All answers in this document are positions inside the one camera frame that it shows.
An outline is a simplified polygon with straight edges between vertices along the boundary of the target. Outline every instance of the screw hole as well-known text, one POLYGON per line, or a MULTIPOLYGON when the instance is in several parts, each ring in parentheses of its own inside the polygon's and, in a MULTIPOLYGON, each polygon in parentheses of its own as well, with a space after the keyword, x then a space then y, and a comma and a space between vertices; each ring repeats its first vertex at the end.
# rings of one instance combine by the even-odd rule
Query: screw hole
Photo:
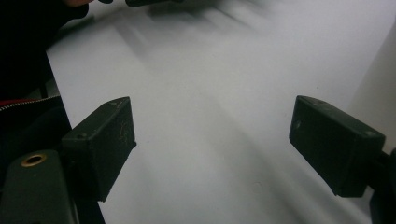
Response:
POLYGON ((297 120, 297 121, 294 123, 294 129, 299 129, 300 126, 301 126, 301 121, 300 121, 300 120, 297 120))
POLYGON ((87 137, 87 134, 86 133, 79 133, 78 135, 77 135, 77 138, 86 138, 87 137))
POLYGON ((376 134, 373 133, 373 132, 371 132, 371 131, 367 131, 366 134, 367 134, 369 137, 375 137, 375 136, 376 136, 376 134))
POLYGON ((23 167, 36 166, 39 163, 43 162, 46 158, 47 158, 46 154, 36 154, 23 160, 21 166, 23 167))

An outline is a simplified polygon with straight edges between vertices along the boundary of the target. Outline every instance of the white surface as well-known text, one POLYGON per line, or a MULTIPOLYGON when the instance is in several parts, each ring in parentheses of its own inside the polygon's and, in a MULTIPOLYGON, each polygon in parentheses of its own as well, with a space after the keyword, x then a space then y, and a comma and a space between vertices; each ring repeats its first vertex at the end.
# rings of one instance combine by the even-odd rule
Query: white surface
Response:
POLYGON ((384 150, 396 148, 396 22, 378 52, 348 111, 387 137, 384 150))
POLYGON ((73 126, 132 99, 138 147, 101 204, 106 222, 370 223, 367 202, 334 197, 288 134, 298 94, 349 106, 395 11, 393 0, 93 3, 94 23, 49 59, 73 126))

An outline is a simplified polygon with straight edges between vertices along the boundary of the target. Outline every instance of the black machine part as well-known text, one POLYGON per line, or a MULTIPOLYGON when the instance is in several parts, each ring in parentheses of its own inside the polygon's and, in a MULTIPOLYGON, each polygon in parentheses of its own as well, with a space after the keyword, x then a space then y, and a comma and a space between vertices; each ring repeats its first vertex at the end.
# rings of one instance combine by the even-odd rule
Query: black machine part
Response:
POLYGON ((101 105, 65 135, 62 154, 78 197, 104 202, 135 146, 129 97, 101 105))
POLYGON ((361 197, 367 186, 373 224, 396 223, 396 149, 382 151, 385 135, 336 107, 297 96, 290 142, 341 197, 361 197))
POLYGON ((0 223, 78 223, 58 152, 36 151, 8 166, 0 223))
MULTIPOLYGON (((113 2, 113 0, 99 0, 101 3, 105 4, 110 4, 113 2)), ((151 4, 156 4, 156 3, 161 3, 161 2, 183 2, 183 0, 125 0, 125 3, 128 5, 128 7, 142 7, 146 5, 151 5, 151 4)))
POLYGON ((61 146, 8 166, 0 223, 105 223, 98 201, 106 199, 135 146, 129 97, 101 105, 61 146))
POLYGON ((361 197, 385 135, 326 102, 297 96, 290 142, 335 195, 361 197))

